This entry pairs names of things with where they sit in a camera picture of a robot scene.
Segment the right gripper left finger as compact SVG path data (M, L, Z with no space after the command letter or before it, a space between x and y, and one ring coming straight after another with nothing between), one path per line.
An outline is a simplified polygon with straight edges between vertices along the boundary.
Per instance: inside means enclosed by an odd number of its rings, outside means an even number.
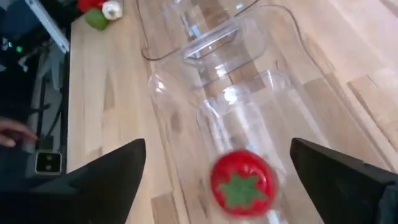
M136 197L146 142L135 139L26 191L1 192L1 223L125 223Z

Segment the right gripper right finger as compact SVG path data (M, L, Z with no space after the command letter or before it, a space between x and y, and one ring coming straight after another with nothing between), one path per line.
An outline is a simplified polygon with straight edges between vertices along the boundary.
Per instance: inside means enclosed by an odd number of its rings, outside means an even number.
M293 138L290 157L325 223L397 224L397 174Z

